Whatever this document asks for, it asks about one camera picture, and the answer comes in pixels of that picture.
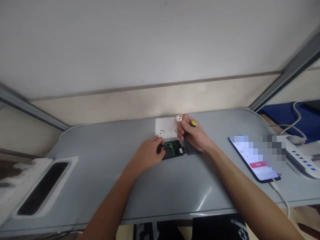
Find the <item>red button on screen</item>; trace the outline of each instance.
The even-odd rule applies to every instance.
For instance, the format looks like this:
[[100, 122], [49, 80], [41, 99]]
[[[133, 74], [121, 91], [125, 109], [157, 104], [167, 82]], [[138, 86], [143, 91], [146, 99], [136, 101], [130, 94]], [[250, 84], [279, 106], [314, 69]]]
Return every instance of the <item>red button on screen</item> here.
[[255, 163], [250, 163], [250, 166], [252, 168], [257, 168], [257, 167], [264, 167], [265, 165], [262, 162], [255, 162]]

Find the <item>black shorts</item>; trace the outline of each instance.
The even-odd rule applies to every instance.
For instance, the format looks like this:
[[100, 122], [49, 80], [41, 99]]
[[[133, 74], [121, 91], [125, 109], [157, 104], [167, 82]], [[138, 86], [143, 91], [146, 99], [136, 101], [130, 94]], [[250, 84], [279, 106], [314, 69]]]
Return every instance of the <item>black shorts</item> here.
[[[134, 240], [184, 240], [175, 221], [135, 224]], [[192, 240], [248, 240], [245, 221], [238, 213], [194, 218]]]

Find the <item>blue object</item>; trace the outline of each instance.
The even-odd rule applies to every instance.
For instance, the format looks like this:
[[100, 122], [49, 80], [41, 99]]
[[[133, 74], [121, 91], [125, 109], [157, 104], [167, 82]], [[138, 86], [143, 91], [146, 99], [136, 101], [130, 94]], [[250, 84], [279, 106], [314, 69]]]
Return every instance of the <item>blue object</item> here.
[[[297, 113], [292, 108], [293, 103], [283, 103], [264, 106], [258, 113], [266, 114], [276, 124], [292, 124], [297, 120]], [[301, 114], [301, 120], [295, 125], [306, 136], [306, 143], [320, 140], [320, 112], [305, 106], [303, 102], [296, 104]], [[286, 131], [288, 134], [301, 136], [294, 128]]]

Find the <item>metal pole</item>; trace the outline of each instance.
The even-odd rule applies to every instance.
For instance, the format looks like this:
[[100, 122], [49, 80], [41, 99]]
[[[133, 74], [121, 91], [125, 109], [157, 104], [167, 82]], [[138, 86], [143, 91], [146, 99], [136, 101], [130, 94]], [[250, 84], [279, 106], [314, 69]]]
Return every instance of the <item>metal pole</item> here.
[[41, 109], [33, 106], [25, 100], [22, 100], [18, 96], [9, 92], [3, 87], [0, 87], [0, 102], [3, 102], [15, 109], [18, 109], [21, 112], [24, 112], [42, 122], [49, 124], [52, 127], [55, 127], [61, 131], [66, 131], [69, 126], [60, 120], [52, 117], [48, 113], [42, 111]]
[[259, 111], [284, 87], [290, 84], [308, 67], [320, 58], [320, 31], [294, 56], [281, 74], [250, 106], [252, 111]]

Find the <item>phone screen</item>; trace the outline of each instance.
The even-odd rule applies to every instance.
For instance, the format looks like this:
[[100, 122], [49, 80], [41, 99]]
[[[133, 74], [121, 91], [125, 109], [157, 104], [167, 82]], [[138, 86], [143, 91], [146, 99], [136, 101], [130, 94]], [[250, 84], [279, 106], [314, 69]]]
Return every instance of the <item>phone screen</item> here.
[[258, 155], [251, 155], [244, 148], [241, 148], [234, 142], [232, 142], [234, 147], [237, 149], [239, 154], [242, 156], [242, 159], [250, 167], [251, 172], [259, 179], [261, 182], [268, 182], [271, 179], [280, 179], [280, 176], [272, 170], [271, 167], [265, 165], [262, 161], [258, 160]]

